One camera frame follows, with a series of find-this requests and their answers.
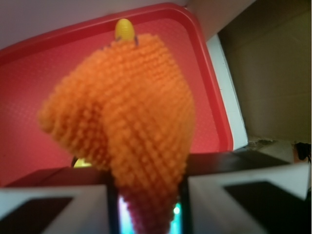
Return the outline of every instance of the orange spiky toy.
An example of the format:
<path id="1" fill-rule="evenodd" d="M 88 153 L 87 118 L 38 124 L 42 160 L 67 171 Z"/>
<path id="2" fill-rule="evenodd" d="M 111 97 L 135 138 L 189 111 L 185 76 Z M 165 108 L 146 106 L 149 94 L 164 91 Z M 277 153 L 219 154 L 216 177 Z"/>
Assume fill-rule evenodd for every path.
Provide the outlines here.
<path id="1" fill-rule="evenodd" d="M 136 233 L 168 231 L 195 111 L 158 36 L 114 41 L 92 53 L 56 87 L 39 122 L 70 153 L 112 171 Z"/>

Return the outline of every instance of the yellow knob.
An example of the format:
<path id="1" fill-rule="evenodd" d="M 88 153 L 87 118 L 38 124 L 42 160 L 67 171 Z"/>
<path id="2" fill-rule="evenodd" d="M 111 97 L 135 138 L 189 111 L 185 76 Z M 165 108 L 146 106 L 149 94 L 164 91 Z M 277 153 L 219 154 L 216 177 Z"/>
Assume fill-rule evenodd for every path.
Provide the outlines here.
<path id="1" fill-rule="evenodd" d="M 118 20 L 115 27 L 115 39 L 133 40 L 135 38 L 135 29 L 128 19 Z"/>

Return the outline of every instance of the cardboard box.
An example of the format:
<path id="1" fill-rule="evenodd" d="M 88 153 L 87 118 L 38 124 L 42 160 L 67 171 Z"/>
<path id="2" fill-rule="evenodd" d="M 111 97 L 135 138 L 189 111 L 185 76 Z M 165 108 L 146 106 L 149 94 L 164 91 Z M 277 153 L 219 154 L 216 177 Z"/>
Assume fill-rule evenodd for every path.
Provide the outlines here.
<path id="1" fill-rule="evenodd" d="M 311 2 L 258 0 L 219 37 L 249 140 L 311 143 Z"/>

